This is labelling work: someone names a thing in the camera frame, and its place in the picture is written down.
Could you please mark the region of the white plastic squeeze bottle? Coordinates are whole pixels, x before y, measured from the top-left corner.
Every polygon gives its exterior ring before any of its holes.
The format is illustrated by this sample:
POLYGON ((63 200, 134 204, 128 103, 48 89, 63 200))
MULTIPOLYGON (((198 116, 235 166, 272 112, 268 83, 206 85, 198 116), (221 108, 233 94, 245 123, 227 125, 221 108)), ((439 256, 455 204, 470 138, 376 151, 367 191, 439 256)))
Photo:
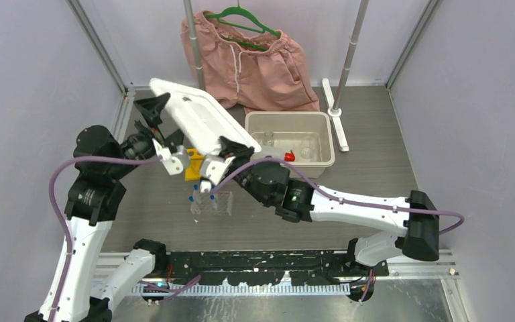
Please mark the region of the white plastic squeeze bottle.
POLYGON ((257 160, 266 157, 279 158, 286 162, 294 162, 296 160, 296 156, 292 150, 284 150, 275 146, 261 146, 261 150, 254 153, 251 159, 257 160))

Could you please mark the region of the white plastic lid tray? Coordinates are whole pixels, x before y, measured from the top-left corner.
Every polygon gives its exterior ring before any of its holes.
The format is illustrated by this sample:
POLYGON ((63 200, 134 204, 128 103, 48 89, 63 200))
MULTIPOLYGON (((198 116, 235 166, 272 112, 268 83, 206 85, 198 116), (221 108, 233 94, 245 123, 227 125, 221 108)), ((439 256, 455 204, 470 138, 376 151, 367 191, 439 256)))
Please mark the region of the white plastic lid tray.
POLYGON ((159 78, 152 78, 149 86, 157 97, 169 94, 164 110, 201 154, 217 156, 223 149, 221 137, 261 151, 260 144, 206 91, 159 78))

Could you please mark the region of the small clear glass beaker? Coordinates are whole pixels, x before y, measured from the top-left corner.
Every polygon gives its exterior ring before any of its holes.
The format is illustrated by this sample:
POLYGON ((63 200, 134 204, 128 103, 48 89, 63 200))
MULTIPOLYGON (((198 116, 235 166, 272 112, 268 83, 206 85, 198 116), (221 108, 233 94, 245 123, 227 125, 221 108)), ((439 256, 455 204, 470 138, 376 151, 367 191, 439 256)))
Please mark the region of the small clear glass beaker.
POLYGON ((309 162, 317 161, 318 144, 314 136, 305 136, 299 145, 299 155, 303 160, 309 162))

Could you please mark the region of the blue-capped small test tube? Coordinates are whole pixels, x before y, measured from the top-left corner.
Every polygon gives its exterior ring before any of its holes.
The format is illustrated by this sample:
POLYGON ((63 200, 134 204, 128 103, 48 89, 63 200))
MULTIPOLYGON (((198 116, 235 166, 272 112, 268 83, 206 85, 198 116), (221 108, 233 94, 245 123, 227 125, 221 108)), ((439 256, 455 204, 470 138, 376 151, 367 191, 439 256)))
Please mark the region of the blue-capped small test tube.
POLYGON ((190 196, 189 197, 189 201, 190 201, 190 211, 193 215, 199 215, 201 213, 201 210, 198 206, 198 202, 196 201, 196 199, 193 197, 193 196, 190 196))

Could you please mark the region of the small white cup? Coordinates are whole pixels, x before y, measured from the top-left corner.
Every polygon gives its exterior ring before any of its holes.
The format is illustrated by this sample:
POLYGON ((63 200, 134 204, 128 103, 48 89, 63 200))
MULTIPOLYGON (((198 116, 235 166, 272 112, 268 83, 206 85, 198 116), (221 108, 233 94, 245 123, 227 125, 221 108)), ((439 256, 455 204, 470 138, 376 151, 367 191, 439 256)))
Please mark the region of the small white cup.
POLYGON ((265 131, 262 140, 263 146, 273 146, 275 144, 275 133, 272 131, 265 131))

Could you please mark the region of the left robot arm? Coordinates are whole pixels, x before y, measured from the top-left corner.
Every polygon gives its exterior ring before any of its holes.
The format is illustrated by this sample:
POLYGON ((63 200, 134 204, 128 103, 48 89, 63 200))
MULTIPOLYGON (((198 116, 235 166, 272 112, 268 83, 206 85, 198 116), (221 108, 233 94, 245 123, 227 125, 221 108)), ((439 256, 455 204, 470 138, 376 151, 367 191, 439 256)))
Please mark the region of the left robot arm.
POLYGON ((123 177, 138 166, 160 160, 156 154, 162 139, 160 115, 169 98, 164 94, 138 101, 144 120, 135 123, 136 133, 122 143, 102 125, 92 125, 78 134, 72 159, 63 163, 64 168, 78 170, 63 209, 55 195, 60 171, 54 171, 48 194, 64 242, 49 293, 43 305, 27 315, 27 321, 110 321, 143 277, 159 277, 168 270, 165 245, 141 239, 122 265, 100 284, 93 284, 103 243, 126 192, 123 177))

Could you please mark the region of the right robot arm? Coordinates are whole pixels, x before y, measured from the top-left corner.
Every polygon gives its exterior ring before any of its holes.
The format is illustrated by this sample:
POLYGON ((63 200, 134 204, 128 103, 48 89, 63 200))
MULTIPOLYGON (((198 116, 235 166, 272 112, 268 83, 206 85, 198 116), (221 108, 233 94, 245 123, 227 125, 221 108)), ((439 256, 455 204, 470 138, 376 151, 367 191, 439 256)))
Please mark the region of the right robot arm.
POLYGON ((232 166, 220 183, 234 180, 264 207, 292 223, 338 222, 378 230, 349 242, 346 269, 360 276, 370 267, 399 255, 413 260, 439 259, 439 216, 428 195, 413 190, 408 197, 378 198, 355 195, 316 185, 305 176, 291 178, 294 167, 267 156, 252 160, 254 149, 220 137, 221 157, 232 166))

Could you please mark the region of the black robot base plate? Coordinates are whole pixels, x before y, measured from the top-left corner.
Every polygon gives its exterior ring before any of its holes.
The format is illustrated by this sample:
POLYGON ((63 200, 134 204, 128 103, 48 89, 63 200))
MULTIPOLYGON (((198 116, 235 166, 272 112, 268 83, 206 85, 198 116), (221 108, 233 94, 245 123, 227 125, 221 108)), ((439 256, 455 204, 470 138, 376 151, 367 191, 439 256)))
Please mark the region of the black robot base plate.
POLYGON ((204 286, 273 286, 287 277, 292 286, 316 286, 359 282, 370 270, 339 250, 170 252, 165 265, 146 277, 178 284, 201 276, 204 286))

